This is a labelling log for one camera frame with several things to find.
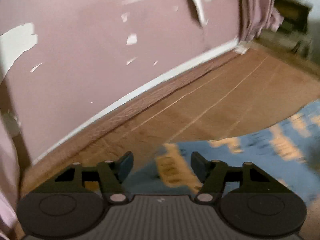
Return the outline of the blue car-print pants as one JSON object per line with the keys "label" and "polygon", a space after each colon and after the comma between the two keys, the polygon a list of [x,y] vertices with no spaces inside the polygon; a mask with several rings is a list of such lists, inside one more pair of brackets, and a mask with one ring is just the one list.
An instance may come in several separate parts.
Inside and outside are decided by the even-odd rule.
{"label": "blue car-print pants", "polygon": [[158,173],[161,157],[180,154],[190,165],[193,152],[207,160],[220,160],[240,167],[252,162],[287,186],[310,205],[319,197],[319,101],[313,101],[289,118],[258,132],[210,141],[164,144],[156,157],[123,183],[132,194],[195,194],[200,182],[178,179],[168,184]]}

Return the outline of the left pink satin curtain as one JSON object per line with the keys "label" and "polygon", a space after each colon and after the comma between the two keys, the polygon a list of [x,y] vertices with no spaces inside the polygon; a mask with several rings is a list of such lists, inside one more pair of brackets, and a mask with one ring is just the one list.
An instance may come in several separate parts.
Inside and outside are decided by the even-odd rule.
{"label": "left pink satin curtain", "polygon": [[1,239],[19,239],[17,202],[22,176],[29,165],[21,122],[12,107],[7,81],[1,77]]}

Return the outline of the pink satin curtain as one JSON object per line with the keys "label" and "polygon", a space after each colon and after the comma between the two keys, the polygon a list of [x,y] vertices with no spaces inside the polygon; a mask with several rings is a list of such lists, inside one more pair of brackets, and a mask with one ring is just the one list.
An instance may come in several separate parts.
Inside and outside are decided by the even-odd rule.
{"label": "pink satin curtain", "polygon": [[274,0],[239,0],[240,41],[251,41],[264,29],[276,32],[284,18],[274,6]]}
{"label": "pink satin curtain", "polygon": [[1,77],[1,239],[19,239],[17,202],[22,176],[29,165],[21,122],[12,107],[7,81]]}

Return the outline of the brown bamboo bed mat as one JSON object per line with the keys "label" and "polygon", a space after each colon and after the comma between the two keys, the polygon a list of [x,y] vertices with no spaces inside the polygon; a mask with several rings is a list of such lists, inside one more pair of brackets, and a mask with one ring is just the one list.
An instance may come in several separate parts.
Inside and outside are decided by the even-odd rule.
{"label": "brown bamboo bed mat", "polygon": [[149,91],[91,124],[24,174],[26,194],[72,163],[91,166],[131,151],[140,168],[163,144],[213,140],[240,152],[240,136],[294,115],[319,98],[319,65],[258,43],[244,55],[155,101]]}

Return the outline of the white tag on mat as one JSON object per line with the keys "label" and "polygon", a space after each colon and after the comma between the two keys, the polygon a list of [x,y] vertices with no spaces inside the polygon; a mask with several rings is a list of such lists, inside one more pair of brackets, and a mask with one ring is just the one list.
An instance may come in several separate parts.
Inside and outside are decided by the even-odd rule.
{"label": "white tag on mat", "polygon": [[249,47],[247,44],[238,44],[233,51],[239,55],[244,55],[249,50]]}

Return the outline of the wooden side shelf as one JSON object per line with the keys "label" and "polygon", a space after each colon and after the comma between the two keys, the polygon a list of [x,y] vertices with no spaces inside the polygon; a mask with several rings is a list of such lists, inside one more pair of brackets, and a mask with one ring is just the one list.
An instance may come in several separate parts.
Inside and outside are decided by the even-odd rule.
{"label": "wooden side shelf", "polygon": [[263,30],[257,41],[308,59],[312,52],[312,36],[308,31],[312,5],[297,0],[275,0],[274,7],[284,18],[282,24],[276,32]]}

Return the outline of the right pink satin curtain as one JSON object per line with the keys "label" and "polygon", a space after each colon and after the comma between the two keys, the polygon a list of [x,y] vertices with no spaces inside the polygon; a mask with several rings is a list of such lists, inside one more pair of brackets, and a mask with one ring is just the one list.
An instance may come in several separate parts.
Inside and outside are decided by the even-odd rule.
{"label": "right pink satin curtain", "polygon": [[284,18],[274,6],[274,0],[239,0],[240,41],[251,41],[264,29],[276,32]]}

